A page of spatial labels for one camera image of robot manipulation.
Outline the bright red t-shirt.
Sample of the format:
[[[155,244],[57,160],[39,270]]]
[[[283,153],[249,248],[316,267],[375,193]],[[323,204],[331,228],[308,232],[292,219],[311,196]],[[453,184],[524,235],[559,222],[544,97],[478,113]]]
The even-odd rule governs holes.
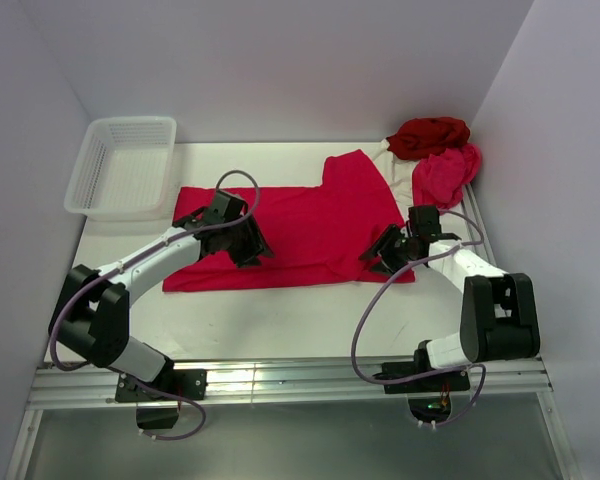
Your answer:
[[[360,255],[391,224],[404,220],[371,159],[360,150],[326,159],[316,187],[237,188],[260,201],[254,214],[273,255],[238,268],[225,252],[187,266],[163,282],[166,293],[381,282]]]

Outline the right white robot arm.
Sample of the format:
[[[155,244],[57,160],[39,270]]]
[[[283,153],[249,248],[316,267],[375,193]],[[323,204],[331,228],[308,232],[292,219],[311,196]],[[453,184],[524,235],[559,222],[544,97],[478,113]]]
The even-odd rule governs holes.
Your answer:
[[[394,379],[368,376],[357,360],[357,342],[350,347],[355,374],[365,382],[392,386],[415,382],[426,390],[437,388],[447,374],[490,361],[535,357],[541,339],[532,280],[523,273],[508,273],[474,252],[485,238],[463,240],[447,233],[440,222],[444,210],[434,205],[410,208],[405,226],[385,228],[360,258],[387,281],[374,295],[356,326],[359,337],[373,308],[402,276],[424,266],[444,277],[462,295],[458,330],[446,337],[423,341],[414,352],[413,373]]]

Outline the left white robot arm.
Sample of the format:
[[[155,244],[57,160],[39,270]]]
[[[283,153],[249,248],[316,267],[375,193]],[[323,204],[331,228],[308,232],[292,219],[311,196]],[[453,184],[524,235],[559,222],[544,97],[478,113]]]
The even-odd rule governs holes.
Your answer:
[[[49,325],[53,364],[71,370],[58,356],[64,346],[85,365],[123,375],[152,399],[174,397],[182,387],[174,362],[131,335],[131,308],[170,275],[217,253],[226,253],[238,268],[272,256],[254,212],[240,196],[217,189],[209,205],[174,221],[140,250],[98,268],[72,268]]]

